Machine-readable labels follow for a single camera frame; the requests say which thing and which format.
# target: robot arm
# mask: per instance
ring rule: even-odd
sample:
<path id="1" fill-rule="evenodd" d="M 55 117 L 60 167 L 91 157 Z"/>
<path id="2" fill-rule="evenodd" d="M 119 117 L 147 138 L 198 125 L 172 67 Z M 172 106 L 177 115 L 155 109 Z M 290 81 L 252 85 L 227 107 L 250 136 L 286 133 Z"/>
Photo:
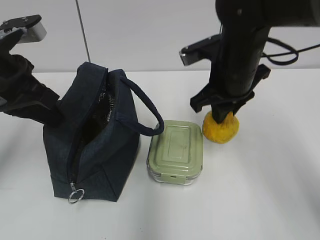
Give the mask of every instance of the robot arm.
<path id="1" fill-rule="evenodd" d="M 10 50 L 19 43 L 39 42 L 46 36 L 41 16 L 4 21 L 0 26 L 0 112 L 55 127 L 63 117 L 56 108 L 59 96 L 33 75 L 34 66 Z"/>
<path id="2" fill-rule="evenodd" d="M 212 117 L 222 123 L 269 76 L 259 62 L 271 27 L 320 26 L 320 0 L 216 0 L 216 11 L 222 33 L 183 48 L 180 56 L 184 65 L 211 60 L 209 84 L 190 104 L 196 112 L 211 105 Z"/>

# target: bag handle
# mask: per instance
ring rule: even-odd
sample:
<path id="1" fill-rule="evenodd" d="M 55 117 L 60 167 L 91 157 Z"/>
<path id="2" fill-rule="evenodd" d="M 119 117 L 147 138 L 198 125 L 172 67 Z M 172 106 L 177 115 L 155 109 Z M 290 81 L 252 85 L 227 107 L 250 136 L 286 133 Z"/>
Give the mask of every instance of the bag handle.
<path id="1" fill-rule="evenodd" d="M 140 124 L 139 122 L 132 120 L 131 118 L 127 117 L 125 114 L 121 112 L 117 112 L 115 119 L 120 123 L 122 123 L 123 125 L 127 126 L 128 128 L 132 129 L 133 131 L 148 137 L 153 137 L 161 134 L 165 130 L 165 123 L 160 113 L 158 112 L 156 106 L 153 104 L 150 98 L 133 81 L 125 77 L 121 77 L 120 80 L 124 84 L 126 84 L 135 93 L 135 95 L 137 95 L 138 98 L 146 105 L 146 107 L 153 113 L 153 115 L 156 117 L 156 119 L 159 122 L 159 127 L 156 129 L 146 127 Z"/>

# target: white wall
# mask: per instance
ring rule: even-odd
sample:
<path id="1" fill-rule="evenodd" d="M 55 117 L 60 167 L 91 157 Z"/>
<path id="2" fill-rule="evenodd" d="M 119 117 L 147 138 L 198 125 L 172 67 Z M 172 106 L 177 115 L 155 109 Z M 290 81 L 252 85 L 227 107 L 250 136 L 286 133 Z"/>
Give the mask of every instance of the white wall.
<path id="1" fill-rule="evenodd" d="M 79 6 L 94 63 L 126 71 L 210 68 L 205 60 L 184 67 L 178 52 L 219 32 L 214 0 L 79 0 Z M 87 60 L 75 1 L 12 0 L 0 9 L 2 20 L 33 14 L 42 15 L 47 37 L 13 52 L 28 58 L 35 72 L 74 72 Z M 274 28 L 270 36 L 300 49 L 320 43 L 320 28 Z M 268 44 L 265 51 L 284 50 Z M 320 49 L 302 53 L 286 68 L 320 68 L 319 55 Z"/>

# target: zipper pull ring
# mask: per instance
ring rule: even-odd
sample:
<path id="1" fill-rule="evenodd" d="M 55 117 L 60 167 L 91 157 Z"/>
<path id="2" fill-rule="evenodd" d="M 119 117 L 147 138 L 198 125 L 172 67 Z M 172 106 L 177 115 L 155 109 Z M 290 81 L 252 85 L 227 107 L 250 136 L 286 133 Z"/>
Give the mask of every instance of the zipper pull ring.
<path id="1" fill-rule="evenodd" d="M 75 203 L 79 202 L 85 196 L 85 190 L 82 188 L 76 189 L 74 182 L 71 182 L 70 186 L 71 186 L 72 193 L 70 194 L 70 196 L 68 198 L 68 203 L 75 204 Z M 79 192 L 82 192 L 81 196 L 78 199 L 72 199 L 72 197 Z"/>

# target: zipper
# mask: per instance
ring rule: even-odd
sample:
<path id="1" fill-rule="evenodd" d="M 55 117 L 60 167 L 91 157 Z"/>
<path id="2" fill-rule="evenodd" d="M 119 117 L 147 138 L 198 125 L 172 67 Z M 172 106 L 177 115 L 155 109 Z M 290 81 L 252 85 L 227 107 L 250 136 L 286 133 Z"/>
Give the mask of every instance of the zipper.
<path id="1" fill-rule="evenodd" d="M 99 86 L 99 89 L 98 89 L 99 94 L 97 94 L 95 96 L 95 99 L 93 101 L 95 104 L 92 104 L 89 111 L 88 111 L 89 118 L 90 118 L 91 114 L 95 111 L 97 104 L 99 103 L 99 97 L 100 97 L 101 92 L 103 91 L 104 87 L 106 87 L 106 80 L 104 80 L 101 83 L 101 85 Z M 86 141 L 82 135 L 83 135 L 83 133 L 81 130 L 79 133 L 80 139 L 78 140 L 78 145 L 77 145 L 77 149 L 74 153 L 74 157 L 71 160 L 69 160 L 67 163 L 67 175 L 68 175 L 69 184 L 70 184 L 70 187 L 72 190 L 72 192 L 68 198 L 68 202 L 70 204 L 75 204 L 75 203 L 79 202 L 85 195 L 84 189 L 82 189 L 82 188 L 76 189 L 76 187 L 75 187 L 75 184 L 77 183 L 77 178 L 78 178 L 81 155 L 82 155 L 82 152 L 83 152 L 85 146 L 87 145 Z M 82 192 L 81 196 L 78 199 L 72 199 L 73 195 L 76 193 L 79 193 L 79 192 Z"/>
<path id="2" fill-rule="evenodd" d="M 78 144 L 78 148 L 75 152 L 74 158 L 70 161 L 69 164 L 69 184 L 76 183 L 79 172 L 80 158 L 81 154 L 86 146 L 85 140 L 81 137 L 80 142 Z"/>

